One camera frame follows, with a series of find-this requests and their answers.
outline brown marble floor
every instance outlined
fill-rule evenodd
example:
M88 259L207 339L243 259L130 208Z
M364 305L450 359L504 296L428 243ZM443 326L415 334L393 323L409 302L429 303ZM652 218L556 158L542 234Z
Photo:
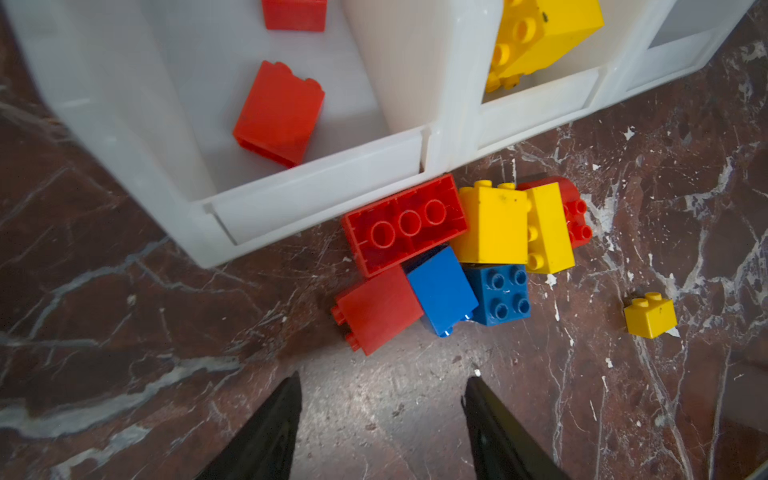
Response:
M374 356L329 315L338 220L196 267L41 106L0 18L3 478L192 478L301 374L294 478L474 478L477 369L574 479L744 478L768 458L768 1L702 71L455 172L571 178L596 237L533 317ZM627 334L658 290L679 337Z

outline blue block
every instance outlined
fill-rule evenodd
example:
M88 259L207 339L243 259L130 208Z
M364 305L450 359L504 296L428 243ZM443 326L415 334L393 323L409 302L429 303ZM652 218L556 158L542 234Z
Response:
M480 302L472 321L494 326L531 316L525 265L465 266L464 273Z
M451 247L435 249L422 257L417 266L411 267L408 280L424 309L425 325L437 336L453 333L453 326L468 319L478 306Z

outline toy brick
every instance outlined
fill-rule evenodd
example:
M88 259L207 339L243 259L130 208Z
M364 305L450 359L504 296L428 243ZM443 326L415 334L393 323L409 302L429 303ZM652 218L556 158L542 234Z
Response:
M604 25L598 0L505 2L485 91L555 63Z
M450 174L349 212L341 223L357 266L366 277L467 230Z
M478 300L451 247L422 259L407 274L416 298L424 309L424 324L437 336L447 337L453 326L470 319Z
M520 184L518 190L530 190L533 187L553 183L560 185L560 195L563 200L565 223L568 225L571 247L582 247L592 239L592 229L587 225L584 218L584 214L587 213L587 202L581 199L581 195L573 182L565 177L548 177L544 180Z
M451 240L451 247L462 263L525 263L528 198L515 184L492 185L479 180L458 192L469 229Z
M531 316L525 265L465 266L464 273L479 302L473 322L494 326Z
M241 147L286 167L301 164L325 92L287 65L263 61L233 135Z
M388 269L336 298L336 323L349 325L346 341L366 355L395 338L424 315L401 266Z
M557 273L576 264L558 184L524 190L531 201L528 212L529 273Z
M646 293L645 298L632 300L632 305L624 309L627 318L627 330L632 335L654 339L677 326L672 300L661 297L661 293Z
M325 31L327 0L261 0L267 30Z

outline white plastic divider wall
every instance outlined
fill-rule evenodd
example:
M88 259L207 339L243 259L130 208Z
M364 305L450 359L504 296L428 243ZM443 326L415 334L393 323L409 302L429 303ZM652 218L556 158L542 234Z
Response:
M484 96L504 0L329 0L269 32L259 0L2 0L46 104L213 266L702 68L752 0L601 0L605 27ZM326 91L307 162L230 132L262 60Z

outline red toy brick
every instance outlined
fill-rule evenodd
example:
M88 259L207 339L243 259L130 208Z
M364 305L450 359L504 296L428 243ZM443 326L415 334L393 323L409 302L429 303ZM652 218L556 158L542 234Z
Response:
M467 230L450 174L350 212L341 223L357 266L366 277Z
M325 31L327 0L261 0L267 30Z
M589 243L592 238L592 229L587 226L584 214L587 213L587 203L581 199L578 189L573 182L565 177L547 177L543 180L518 185L518 190L527 190L541 185L558 183L560 196L565 209L565 221L568 223L568 236L571 238L571 247L581 247Z
M331 310L336 323L352 330L346 341L366 355L395 338L424 315L402 267L390 268L340 294Z
M241 147L286 167L301 164L326 93L282 63L261 63L232 132Z

